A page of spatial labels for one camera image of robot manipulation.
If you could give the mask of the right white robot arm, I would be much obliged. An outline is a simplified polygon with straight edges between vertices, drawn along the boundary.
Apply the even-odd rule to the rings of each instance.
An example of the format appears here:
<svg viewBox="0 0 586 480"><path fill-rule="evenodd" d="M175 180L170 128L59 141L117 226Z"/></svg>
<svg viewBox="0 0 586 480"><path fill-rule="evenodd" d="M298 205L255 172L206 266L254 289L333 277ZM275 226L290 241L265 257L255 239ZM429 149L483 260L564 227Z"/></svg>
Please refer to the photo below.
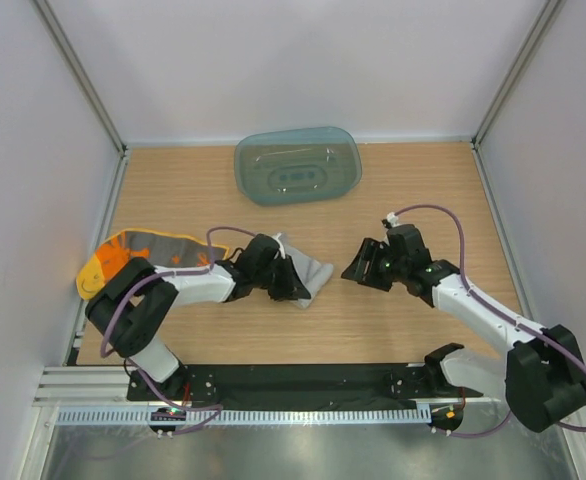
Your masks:
<svg viewBox="0 0 586 480"><path fill-rule="evenodd" d="M476 288L460 264L435 260L413 224L394 214L382 240L366 238L342 272L345 280L382 291L396 283L409 294L461 320L501 355L483 360L461 347L442 349L423 372L426 389L445 396L464 381L504 401L515 418L542 432L586 406L586 371L575 336L516 314Z"/></svg>

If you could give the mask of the grey panda towel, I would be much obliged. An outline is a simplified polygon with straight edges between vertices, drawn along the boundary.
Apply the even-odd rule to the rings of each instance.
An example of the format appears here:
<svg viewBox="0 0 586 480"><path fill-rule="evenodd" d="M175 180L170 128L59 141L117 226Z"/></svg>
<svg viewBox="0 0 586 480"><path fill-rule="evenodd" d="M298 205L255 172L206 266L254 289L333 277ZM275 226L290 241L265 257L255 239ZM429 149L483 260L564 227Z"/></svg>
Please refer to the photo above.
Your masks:
<svg viewBox="0 0 586 480"><path fill-rule="evenodd" d="M289 243L286 233L278 232L272 236L281 247L281 250L292 259L295 271L298 274L303 286L311 295L310 299L294 300L293 304L300 309L308 308L319 291L330 280L334 272L334 265L323 263L316 258L307 255Z"/></svg>

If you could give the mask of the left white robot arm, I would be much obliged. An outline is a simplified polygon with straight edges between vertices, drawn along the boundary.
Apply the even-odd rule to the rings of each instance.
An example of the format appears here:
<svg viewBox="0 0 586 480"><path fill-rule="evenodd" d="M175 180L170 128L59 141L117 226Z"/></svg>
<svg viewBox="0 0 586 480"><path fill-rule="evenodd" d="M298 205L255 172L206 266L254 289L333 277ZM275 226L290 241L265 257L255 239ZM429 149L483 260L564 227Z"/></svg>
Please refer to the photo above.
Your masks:
<svg viewBox="0 0 586 480"><path fill-rule="evenodd" d="M293 258L276 236L255 235L232 254L170 249L149 241L111 238L100 246L76 277L85 315L102 334L102 356L116 353L140 369L150 388L164 400L185 386L185 368L158 331L174 308L199 303L228 303L255 289L274 301L309 300Z"/></svg>

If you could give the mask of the orange grey towel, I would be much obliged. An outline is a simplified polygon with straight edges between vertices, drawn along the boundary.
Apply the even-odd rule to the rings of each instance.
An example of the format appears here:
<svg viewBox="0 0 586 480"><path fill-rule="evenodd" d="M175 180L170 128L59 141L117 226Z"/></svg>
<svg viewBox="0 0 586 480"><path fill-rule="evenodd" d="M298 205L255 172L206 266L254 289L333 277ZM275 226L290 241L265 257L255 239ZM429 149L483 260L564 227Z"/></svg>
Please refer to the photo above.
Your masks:
<svg viewBox="0 0 586 480"><path fill-rule="evenodd" d="M133 258L144 258L157 272L200 270L212 259L222 260L229 253L223 245L208 247L189 235L167 234L148 229L125 229L105 240L82 267L76 277L79 296L88 301ZM223 303L234 289L232 278L221 267L209 276L169 275L163 278L178 292L173 305L181 307L199 303Z"/></svg>

